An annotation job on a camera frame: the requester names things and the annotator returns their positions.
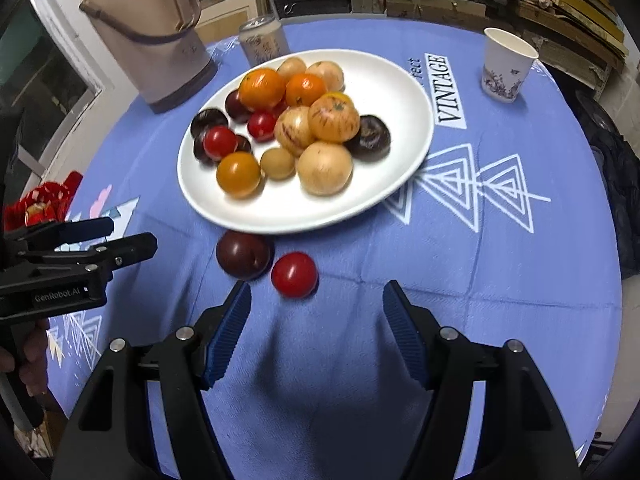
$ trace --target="plate rim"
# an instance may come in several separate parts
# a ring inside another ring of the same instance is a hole
[[[414,163],[412,163],[411,165],[409,165],[407,167],[407,170],[402,174],[402,177],[397,179],[396,182],[399,182],[399,184],[393,184],[392,186],[386,186],[384,187],[379,193],[376,193],[374,196],[372,196],[371,198],[369,198],[368,200],[365,200],[364,202],[359,202],[358,205],[350,207],[340,213],[337,214],[332,214],[330,216],[328,216],[327,218],[321,220],[321,221],[306,221],[306,222],[298,222],[295,226],[273,226],[273,227],[268,227],[268,226],[249,226],[247,227],[243,227],[242,229],[239,229],[237,226],[233,225],[232,222],[226,222],[226,221],[221,221],[219,218],[213,218],[213,215],[210,214],[209,212],[207,212],[206,210],[204,210],[203,208],[201,208],[201,206],[199,206],[196,201],[190,196],[190,193],[187,192],[186,190],[186,186],[185,183],[182,179],[182,174],[180,172],[180,161],[182,160],[183,157],[183,151],[185,150],[185,146],[188,145],[188,142],[186,142],[186,140],[191,138],[191,133],[189,130],[189,127],[187,126],[187,129],[185,131],[185,134],[182,136],[182,140],[180,142],[180,149],[178,150],[178,157],[177,157],[177,164],[176,164],[176,170],[177,170],[177,176],[178,176],[178,184],[180,185],[180,191],[182,192],[182,196],[186,199],[186,201],[189,203],[189,205],[203,218],[205,218],[207,221],[212,222],[215,225],[219,225],[220,227],[223,227],[225,229],[229,229],[229,230],[233,230],[233,231],[238,231],[238,232],[243,232],[243,233],[249,233],[249,234],[259,234],[259,235],[283,235],[283,234],[295,234],[295,233],[303,233],[303,232],[308,232],[308,231],[313,231],[315,229],[321,229],[324,227],[328,227],[329,225],[333,225],[333,224],[337,224],[340,223],[342,221],[348,220],[350,218],[353,218],[354,216],[359,215],[360,213],[364,213],[365,211],[373,208],[375,205],[381,203],[382,201],[386,200],[389,196],[393,195],[393,193],[395,193],[398,189],[400,189],[402,186],[404,186],[405,183],[407,183],[407,181],[411,178],[411,176],[418,170],[418,168],[420,168],[420,165],[424,162],[424,159],[427,157],[427,154],[429,153],[429,149],[431,147],[431,143],[433,142],[433,135],[434,135],[434,130],[435,130],[435,115],[433,113],[433,105],[431,104],[431,97],[430,95],[427,93],[426,89],[424,88],[424,86],[422,86],[419,82],[416,81],[415,78],[413,78],[411,76],[411,74],[409,74],[406,70],[404,70],[401,66],[399,66],[397,63],[394,63],[393,61],[390,61],[388,59],[386,59],[385,57],[382,56],[378,56],[377,54],[371,54],[370,52],[363,52],[361,50],[353,50],[353,49],[349,49],[349,48],[315,48],[312,50],[302,50],[300,52],[292,52],[291,54],[287,54],[285,56],[280,56],[274,59],[271,59],[265,63],[261,63],[258,66],[254,66],[252,68],[250,68],[249,70],[246,70],[245,72],[242,72],[240,75],[232,78],[231,80],[229,80],[228,82],[224,83],[219,90],[217,90],[214,94],[212,94],[209,98],[207,98],[207,101],[199,108],[198,112],[204,110],[204,108],[207,107],[207,103],[209,103],[209,101],[211,101],[216,94],[218,94],[226,85],[228,85],[229,83],[231,83],[233,80],[238,79],[238,78],[242,78],[244,77],[248,72],[251,72],[251,70],[256,70],[257,68],[266,66],[268,64],[272,64],[274,62],[280,61],[280,60],[284,60],[287,59],[288,57],[292,57],[292,56],[303,56],[305,54],[314,54],[314,53],[332,53],[332,52],[347,52],[349,54],[359,54],[361,56],[365,56],[365,57],[371,57],[374,58],[376,60],[381,60],[382,62],[384,62],[385,64],[388,65],[392,65],[394,68],[400,69],[403,73],[406,74],[407,77],[409,77],[411,79],[411,82],[416,85],[424,94],[425,98],[426,98],[426,102],[429,108],[429,111],[431,113],[431,121],[428,124],[428,142],[425,143],[423,150],[421,150],[421,152],[419,153],[420,156],[418,156]]]

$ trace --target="beige thermos jug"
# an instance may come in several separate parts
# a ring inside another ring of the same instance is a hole
[[[82,0],[80,10],[155,113],[185,102],[216,73],[194,30],[198,0]]]

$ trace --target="white paper cup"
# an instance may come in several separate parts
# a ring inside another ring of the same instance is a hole
[[[486,28],[482,89],[494,99],[513,103],[538,53],[529,43],[506,30]]]

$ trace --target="white plate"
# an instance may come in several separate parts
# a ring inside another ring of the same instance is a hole
[[[344,92],[361,115],[373,114],[391,132],[391,150],[379,162],[354,160],[347,189],[332,197],[311,196],[297,176],[285,182],[267,181],[263,192],[248,200],[234,200],[216,182],[216,170],[204,168],[193,156],[190,131],[178,153],[178,181],[184,197],[204,218],[245,233],[284,234],[316,229],[350,218],[376,205],[409,179],[427,155],[433,137],[433,112],[424,89],[398,65],[354,50],[309,50],[295,54],[307,65],[330,60],[344,70]],[[288,56],[261,66],[277,69]],[[225,109],[226,96],[240,85],[244,74],[220,89],[203,108]],[[259,144],[244,124],[229,125],[252,141],[260,156],[277,142]]]

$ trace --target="blue tablecloth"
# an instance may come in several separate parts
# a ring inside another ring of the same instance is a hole
[[[286,33],[293,51],[362,50],[416,76],[426,77],[425,53],[446,56],[466,129],[436,126],[420,171],[379,206],[277,238],[276,256],[314,258],[320,285],[308,300],[284,301],[268,275],[252,283],[254,307],[228,373],[204,395],[236,478],[400,476],[430,396],[409,378],[383,317],[391,279],[473,341],[524,341],[579,449],[609,391],[621,287],[602,180],[555,82],[536,63],[517,101],[500,104],[480,87],[482,35],[440,25],[331,20]],[[114,237],[151,231],[159,249],[116,273],[106,307],[52,320],[50,386],[67,413],[110,339],[160,340],[220,304],[234,283],[214,254],[223,230],[189,207],[176,176],[193,115],[248,69],[238,46],[220,59],[214,80],[169,113],[155,116],[137,99],[74,200],[72,218],[109,215]],[[474,460],[482,394],[480,384],[461,474]],[[155,387],[151,412],[162,467],[176,475]]]

